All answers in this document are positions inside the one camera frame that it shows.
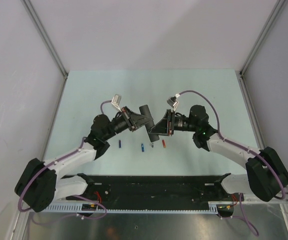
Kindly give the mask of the black remote control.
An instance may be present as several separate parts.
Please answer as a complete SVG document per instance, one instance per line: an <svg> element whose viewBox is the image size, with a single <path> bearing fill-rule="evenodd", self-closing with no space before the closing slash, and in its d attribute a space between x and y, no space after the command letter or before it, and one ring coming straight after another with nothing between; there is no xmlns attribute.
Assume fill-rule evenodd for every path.
<svg viewBox="0 0 288 240"><path fill-rule="evenodd" d="M149 137L149 140L151 143L158 141L160 138L158 135L156 134L151 134L149 131L150 129L154 126L154 121L151 115L151 112L149 110L148 105L142 105L139 107L139 111L142 115L145 115L146 117L148 117L150 119L150 121L148 123L145 124L145 128Z"/></svg>

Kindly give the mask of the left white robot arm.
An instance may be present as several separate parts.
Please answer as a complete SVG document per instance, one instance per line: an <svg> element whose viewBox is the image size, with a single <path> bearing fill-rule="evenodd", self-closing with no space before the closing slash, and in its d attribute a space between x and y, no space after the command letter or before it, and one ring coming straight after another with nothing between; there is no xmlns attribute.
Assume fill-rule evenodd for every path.
<svg viewBox="0 0 288 240"><path fill-rule="evenodd" d="M38 213L57 199L74 195L84 200L92 198L94 187L88 184L85 177L75 175L65 178L65 175L103 156L110 147L108 140L117 134L125 130L134 132L151 124L153 118L148 106L141 106L139 111L135 113L125 106L113 119L105 114L97 115L89 135L83 137L74 150L46 161L37 158L30 160L14 189L19 197L18 210Z"/></svg>

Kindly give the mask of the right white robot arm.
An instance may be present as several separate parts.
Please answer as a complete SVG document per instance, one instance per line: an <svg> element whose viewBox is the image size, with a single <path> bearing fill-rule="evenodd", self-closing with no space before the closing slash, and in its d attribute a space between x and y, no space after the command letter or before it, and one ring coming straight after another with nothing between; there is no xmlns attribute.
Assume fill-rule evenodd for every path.
<svg viewBox="0 0 288 240"><path fill-rule="evenodd" d="M147 130L148 134L158 136L172 136L175 131L192 132L197 148L224 156L246 170L246 174L224 175L221 184L214 188L217 199L225 201L235 193L254 194L264 202L285 198L288 171L273 148L254 148L222 136L209 124L209 116L201 105L192 106L189 116L168 109Z"/></svg>

